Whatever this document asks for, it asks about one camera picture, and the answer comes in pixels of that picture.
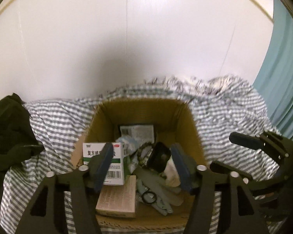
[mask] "black ring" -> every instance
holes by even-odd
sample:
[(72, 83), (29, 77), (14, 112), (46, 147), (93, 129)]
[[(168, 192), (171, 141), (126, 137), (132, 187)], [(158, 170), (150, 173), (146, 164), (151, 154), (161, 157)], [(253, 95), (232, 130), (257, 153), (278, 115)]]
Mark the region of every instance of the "black ring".
[[(152, 202), (147, 202), (147, 201), (145, 200), (145, 198), (144, 198), (144, 196), (145, 196), (146, 194), (152, 194), (152, 195), (154, 196), (154, 201), (152, 201)], [(156, 202), (156, 200), (157, 200), (157, 195), (156, 195), (155, 192), (152, 192), (152, 191), (145, 191), (145, 192), (141, 195), (141, 199), (142, 199), (142, 201), (143, 201), (145, 204), (151, 205), (151, 204), (153, 204), (153, 203)]]

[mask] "black fabric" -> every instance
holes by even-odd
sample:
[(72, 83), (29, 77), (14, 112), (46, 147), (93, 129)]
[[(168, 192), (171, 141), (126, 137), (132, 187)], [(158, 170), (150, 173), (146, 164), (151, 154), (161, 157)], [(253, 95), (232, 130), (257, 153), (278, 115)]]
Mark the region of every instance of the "black fabric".
[(17, 94), (0, 100), (0, 204), (7, 170), (44, 149), (35, 138), (29, 117)]

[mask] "barcode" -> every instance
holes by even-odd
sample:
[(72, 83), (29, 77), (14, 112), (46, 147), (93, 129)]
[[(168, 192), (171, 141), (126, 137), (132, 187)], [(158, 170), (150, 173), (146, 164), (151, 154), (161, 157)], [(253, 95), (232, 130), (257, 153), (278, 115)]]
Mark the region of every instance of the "barcode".
[(131, 129), (121, 129), (121, 134), (131, 136)]
[(106, 177), (107, 178), (120, 178), (121, 172), (108, 171)]

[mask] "gray and white checkered fabric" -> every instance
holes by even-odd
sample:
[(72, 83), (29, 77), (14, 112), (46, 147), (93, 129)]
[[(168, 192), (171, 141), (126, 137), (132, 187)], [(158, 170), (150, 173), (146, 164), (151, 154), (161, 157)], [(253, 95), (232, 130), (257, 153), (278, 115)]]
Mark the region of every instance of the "gray and white checkered fabric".
[[(256, 180), (271, 178), (278, 168), (261, 150), (255, 152), (228, 140), (232, 131), (249, 135), (261, 133), (264, 129), (277, 132), (267, 117), (263, 99), (239, 77), (225, 76), (207, 83), (194, 77), (154, 78), (142, 85), (116, 89), (97, 99), (35, 101), (25, 104), (25, 108), (31, 114), (33, 132), (45, 150), (24, 161), (22, 167), (10, 168), (5, 176), (0, 223), (8, 234), (15, 232), (31, 196), (46, 173), (62, 174), (72, 170), (70, 157), (74, 143), (90, 124), (94, 106), (120, 97), (171, 98), (188, 103), (208, 163), (217, 159), (250, 173)], [(69, 233), (76, 233), (69, 192), (66, 193), (65, 208)], [(219, 210), (220, 194), (217, 193), (210, 233), (216, 233)], [(269, 228), (274, 233), (278, 226), (271, 224)], [(141, 232), (106, 228), (102, 231), (114, 234)], [(160, 233), (182, 232), (183, 229), (171, 229)]]

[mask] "blue curtain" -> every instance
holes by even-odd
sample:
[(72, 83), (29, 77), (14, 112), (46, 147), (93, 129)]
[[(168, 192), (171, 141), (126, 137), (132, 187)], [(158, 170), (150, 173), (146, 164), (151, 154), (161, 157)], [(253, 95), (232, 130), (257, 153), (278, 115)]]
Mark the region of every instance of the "blue curtain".
[(264, 98), (268, 115), (282, 135), (293, 139), (293, 18), (274, 0), (269, 48), (253, 86)]

